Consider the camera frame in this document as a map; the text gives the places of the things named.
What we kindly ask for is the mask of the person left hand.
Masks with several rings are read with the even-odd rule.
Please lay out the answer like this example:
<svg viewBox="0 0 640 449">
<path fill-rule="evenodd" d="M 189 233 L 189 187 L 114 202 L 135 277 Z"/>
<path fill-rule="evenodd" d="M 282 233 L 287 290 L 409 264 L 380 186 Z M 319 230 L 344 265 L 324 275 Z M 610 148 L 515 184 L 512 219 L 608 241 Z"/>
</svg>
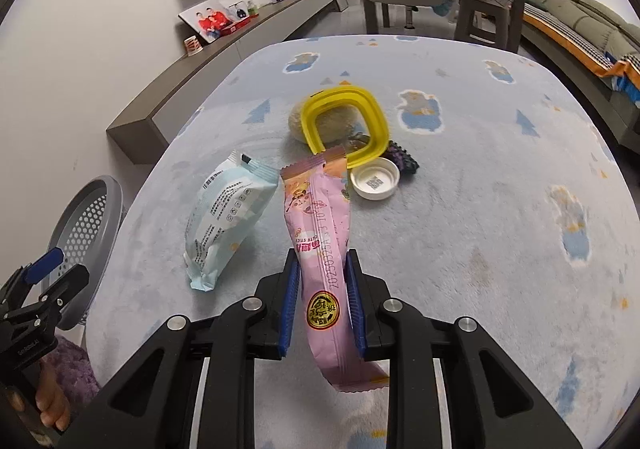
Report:
<svg viewBox="0 0 640 449">
<path fill-rule="evenodd" d="M 72 411 L 70 402 L 66 398 L 64 391 L 56 380 L 55 369 L 49 362 L 41 359 L 38 362 L 39 381 L 35 393 L 36 409 L 38 410 L 38 421 L 34 420 L 32 414 L 25 412 L 26 401 L 22 395 L 12 387 L 1 385 L 4 397 L 17 413 L 20 420 L 30 429 L 43 429 L 54 427 L 60 432 L 64 432 L 70 425 Z"/>
</svg>

